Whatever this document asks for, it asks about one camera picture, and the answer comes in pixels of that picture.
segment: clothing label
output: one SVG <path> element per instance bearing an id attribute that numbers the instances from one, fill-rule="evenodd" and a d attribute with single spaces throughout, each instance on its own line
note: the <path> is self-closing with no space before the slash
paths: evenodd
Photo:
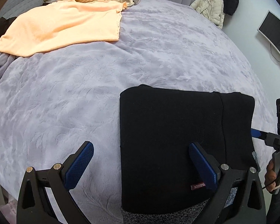
<path id="1" fill-rule="evenodd" d="M 199 183 L 199 184 L 193 184 L 193 185 L 191 185 L 191 190 L 200 189 L 200 188 L 202 188 L 202 187 L 204 187 L 204 186 L 205 186 L 205 183 L 204 183 L 204 182 Z"/>

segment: peach towel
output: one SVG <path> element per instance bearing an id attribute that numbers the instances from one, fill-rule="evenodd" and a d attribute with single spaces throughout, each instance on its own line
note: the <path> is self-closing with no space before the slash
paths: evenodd
<path id="1" fill-rule="evenodd" d="M 127 3 L 58 1 L 21 14 L 0 38 L 0 52 L 31 56 L 71 44 L 118 41 Z"/>

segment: blue gripper pad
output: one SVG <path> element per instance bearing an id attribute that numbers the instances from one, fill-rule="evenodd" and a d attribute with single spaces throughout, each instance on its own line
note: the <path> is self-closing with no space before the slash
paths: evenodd
<path id="1" fill-rule="evenodd" d="M 82 174 L 93 157 L 93 153 L 93 144 L 88 142 L 65 174 L 63 185 L 67 190 L 74 189 L 77 186 Z"/>
<path id="2" fill-rule="evenodd" d="M 259 130 L 251 128 L 251 136 L 254 138 L 259 138 L 261 136 L 261 132 Z"/>
<path id="3" fill-rule="evenodd" d="M 211 189 L 213 192 L 216 191 L 218 187 L 217 174 L 205 159 L 203 154 L 197 148 L 195 143 L 189 145 L 189 156 L 195 165 L 199 176 L 205 183 L 206 188 Z"/>

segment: gray quilted pillow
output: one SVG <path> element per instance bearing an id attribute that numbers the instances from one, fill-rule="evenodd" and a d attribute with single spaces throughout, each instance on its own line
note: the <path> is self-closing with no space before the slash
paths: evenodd
<path id="1" fill-rule="evenodd" d="M 17 17 L 28 10 L 39 7 L 43 0 L 8 0 L 0 10 L 0 17 L 6 19 Z"/>

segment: bolt head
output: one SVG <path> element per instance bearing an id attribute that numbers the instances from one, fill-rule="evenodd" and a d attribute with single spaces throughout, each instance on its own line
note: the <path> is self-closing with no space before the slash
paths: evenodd
<path id="1" fill-rule="evenodd" d="M 32 170 L 33 170 L 33 167 L 28 167 L 28 168 L 26 169 L 26 172 L 27 172 L 27 173 L 31 173 Z"/>
<path id="2" fill-rule="evenodd" d="M 222 164 L 221 165 L 221 168 L 223 169 L 223 170 L 228 170 L 229 169 L 229 166 L 227 165 L 227 164 Z"/>
<path id="3" fill-rule="evenodd" d="M 256 169 L 254 167 L 250 167 L 250 172 L 251 173 L 256 173 Z"/>
<path id="4" fill-rule="evenodd" d="M 54 169 L 58 170 L 61 168 L 61 164 L 60 163 L 56 163 L 54 166 L 53 166 Z"/>

